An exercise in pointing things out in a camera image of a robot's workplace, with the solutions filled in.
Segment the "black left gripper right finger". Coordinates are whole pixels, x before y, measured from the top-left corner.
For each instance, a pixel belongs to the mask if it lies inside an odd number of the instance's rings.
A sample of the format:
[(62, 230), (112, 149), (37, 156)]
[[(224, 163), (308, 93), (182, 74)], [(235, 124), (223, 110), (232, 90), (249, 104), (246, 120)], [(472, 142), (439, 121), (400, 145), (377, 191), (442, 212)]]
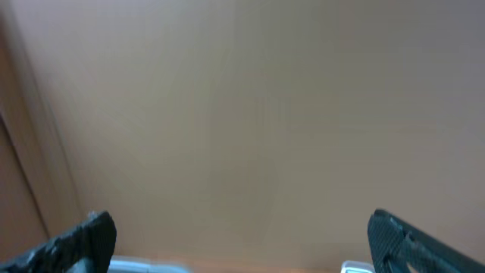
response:
[(483, 264), (383, 209), (368, 221), (368, 242), (376, 273), (484, 273)]

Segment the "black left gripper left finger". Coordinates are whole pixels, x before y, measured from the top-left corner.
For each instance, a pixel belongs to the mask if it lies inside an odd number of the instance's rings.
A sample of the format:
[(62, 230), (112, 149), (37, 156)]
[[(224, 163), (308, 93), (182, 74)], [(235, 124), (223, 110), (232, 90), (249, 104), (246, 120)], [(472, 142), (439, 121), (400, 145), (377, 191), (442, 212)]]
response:
[(82, 223), (1, 264), (7, 273), (107, 273), (117, 229), (111, 215), (92, 213)]

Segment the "grey plastic shopping basket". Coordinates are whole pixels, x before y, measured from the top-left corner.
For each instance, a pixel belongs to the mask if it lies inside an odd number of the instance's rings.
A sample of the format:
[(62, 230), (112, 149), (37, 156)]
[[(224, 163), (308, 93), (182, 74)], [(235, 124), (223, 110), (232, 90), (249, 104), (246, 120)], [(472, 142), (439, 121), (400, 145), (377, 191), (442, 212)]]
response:
[(131, 256), (114, 256), (108, 273), (192, 273), (185, 265), (170, 262), (154, 262)]

